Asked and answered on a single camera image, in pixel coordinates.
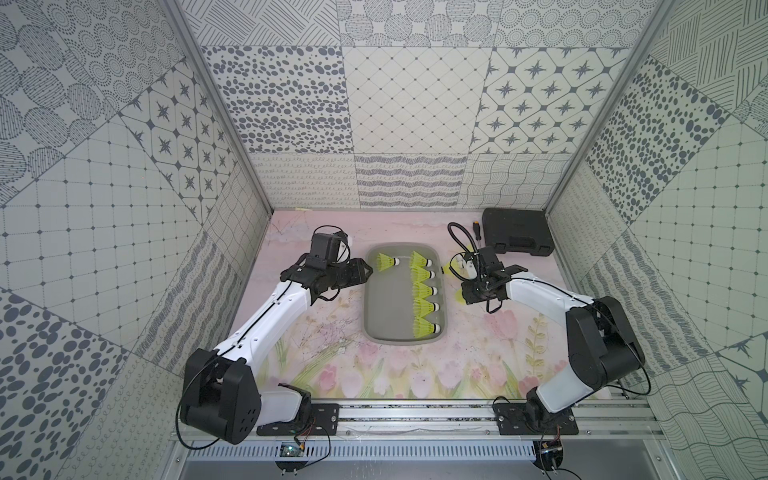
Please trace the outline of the grey plastic storage box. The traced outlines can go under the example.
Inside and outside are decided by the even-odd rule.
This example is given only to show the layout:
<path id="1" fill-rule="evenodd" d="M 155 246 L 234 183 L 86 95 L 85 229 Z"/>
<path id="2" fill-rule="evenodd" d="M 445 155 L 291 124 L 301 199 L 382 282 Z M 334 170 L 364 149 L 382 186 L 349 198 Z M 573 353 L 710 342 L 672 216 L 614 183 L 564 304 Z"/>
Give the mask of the grey plastic storage box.
<path id="1" fill-rule="evenodd" d="M 437 294 L 426 300 L 440 307 L 437 312 L 425 317 L 426 320 L 438 324 L 440 332 L 421 339 L 415 339 L 412 333 L 412 324 L 416 318 L 412 311 L 414 299 L 411 288 L 414 282 L 410 278 L 409 268 L 409 257 L 412 251 L 420 253 L 433 262 L 434 277 L 421 283 L 437 289 Z M 375 267 L 378 253 L 397 257 L 400 264 L 378 272 Z M 435 342 L 446 333 L 446 294 L 442 282 L 440 259 L 436 250 L 419 243 L 379 244 L 369 251 L 366 261 L 374 268 L 374 273 L 365 286 L 363 309 L 363 330 L 370 340 L 387 345 L 413 346 Z"/>

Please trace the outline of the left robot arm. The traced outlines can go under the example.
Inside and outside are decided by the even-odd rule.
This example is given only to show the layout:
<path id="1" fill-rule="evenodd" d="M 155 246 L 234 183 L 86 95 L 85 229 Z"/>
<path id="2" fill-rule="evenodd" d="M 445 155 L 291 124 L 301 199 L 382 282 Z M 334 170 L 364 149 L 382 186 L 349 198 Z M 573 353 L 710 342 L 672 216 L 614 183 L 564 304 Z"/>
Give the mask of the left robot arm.
<path id="1" fill-rule="evenodd" d="M 361 258 L 311 262 L 284 270 L 268 300 L 235 333 L 211 350 L 197 349 L 184 368 L 175 428 L 182 424 L 236 445 L 256 427 L 302 433 L 311 424 L 311 395 L 280 384 L 260 390 L 256 374 L 278 340 L 328 290 L 366 283 L 374 269 Z"/>

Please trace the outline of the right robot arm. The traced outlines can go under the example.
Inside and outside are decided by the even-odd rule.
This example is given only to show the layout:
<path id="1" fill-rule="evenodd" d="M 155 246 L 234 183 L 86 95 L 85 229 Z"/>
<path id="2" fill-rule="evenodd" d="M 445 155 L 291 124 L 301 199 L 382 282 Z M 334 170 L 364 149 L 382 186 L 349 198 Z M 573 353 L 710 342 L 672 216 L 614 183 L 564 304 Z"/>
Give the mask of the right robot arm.
<path id="1" fill-rule="evenodd" d="M 560 414 L 609 383 L 645 368 L 645 356 L 621 303 L 592 298 L 546 282 L 519 265 L 506 267 L 491 247 L 459 254 L 468 304 L 506 300 L 524 304 L 565 328 L 566 366 L 526 394 L 526 414 L 544 420 Z"/>

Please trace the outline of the black plastic tool case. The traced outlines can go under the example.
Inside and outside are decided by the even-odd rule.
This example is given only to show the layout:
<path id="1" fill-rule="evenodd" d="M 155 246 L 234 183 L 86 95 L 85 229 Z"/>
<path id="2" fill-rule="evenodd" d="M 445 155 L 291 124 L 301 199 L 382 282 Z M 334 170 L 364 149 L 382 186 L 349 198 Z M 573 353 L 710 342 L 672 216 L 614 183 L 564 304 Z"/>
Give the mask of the black plastic tool case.
<path id="1" fill-rule="evenodd" d="M 546 257 L 555 250 L 543 211 L 486 208 L 481 224 L 485 245 L 497 254 L 517 252 Z"/>

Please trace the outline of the green circuit board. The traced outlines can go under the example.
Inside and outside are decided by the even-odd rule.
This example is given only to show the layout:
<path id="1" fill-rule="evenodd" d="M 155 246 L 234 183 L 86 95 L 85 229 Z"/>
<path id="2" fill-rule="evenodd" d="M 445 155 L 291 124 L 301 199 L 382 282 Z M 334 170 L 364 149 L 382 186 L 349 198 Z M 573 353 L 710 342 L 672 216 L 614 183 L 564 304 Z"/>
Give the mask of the green circuit board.
<path id="1" fill-rule="evenodd" d="M 305 456 L 302 445 L 290 442 L 283 442 L 280 446 L 280 458 L 303 458 Z"/>

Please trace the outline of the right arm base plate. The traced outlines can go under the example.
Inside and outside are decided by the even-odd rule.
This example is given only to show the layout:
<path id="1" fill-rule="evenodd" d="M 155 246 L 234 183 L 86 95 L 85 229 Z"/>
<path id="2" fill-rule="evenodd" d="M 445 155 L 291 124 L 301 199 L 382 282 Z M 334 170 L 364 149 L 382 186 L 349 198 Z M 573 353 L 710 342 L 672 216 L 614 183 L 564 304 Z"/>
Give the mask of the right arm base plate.
<path id="1" fill-rule="evenodd" d="M 493 403 L 491 408 L 500 435 L 571 436 L 579 433 L 570 408 L 551 413 L 528 402 L 505 401 Z"/>

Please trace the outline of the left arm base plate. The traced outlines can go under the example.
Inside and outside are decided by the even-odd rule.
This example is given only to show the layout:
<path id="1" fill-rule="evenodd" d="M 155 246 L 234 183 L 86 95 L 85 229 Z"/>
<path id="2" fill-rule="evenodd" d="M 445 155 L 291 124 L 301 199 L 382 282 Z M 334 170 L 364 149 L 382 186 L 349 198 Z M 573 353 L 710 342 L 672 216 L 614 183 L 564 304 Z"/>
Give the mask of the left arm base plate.
<path id="1" fill-rule="evenodd" d="M 258 436 L 335 436 L 338 428 L 338 403 L 310 403 L 299 409 L 289 422 L 275 422 L 256 429 Z"/>

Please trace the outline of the aluminium mounting rail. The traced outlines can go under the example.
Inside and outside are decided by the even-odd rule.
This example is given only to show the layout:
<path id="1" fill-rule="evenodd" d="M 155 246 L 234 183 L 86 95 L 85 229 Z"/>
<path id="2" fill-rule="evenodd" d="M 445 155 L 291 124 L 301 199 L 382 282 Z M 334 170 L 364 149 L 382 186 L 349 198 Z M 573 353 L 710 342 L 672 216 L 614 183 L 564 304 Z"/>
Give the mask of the aluminium mounting rail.
<path id="1" fill-rule="evenodd" d="M 338 400 L 333 440 L 484 439 L 500 436 L 502 400 Z M 572 408 L 579 429 L 566 440 L 661 439 L 645 400 L 585 400 Z"/>

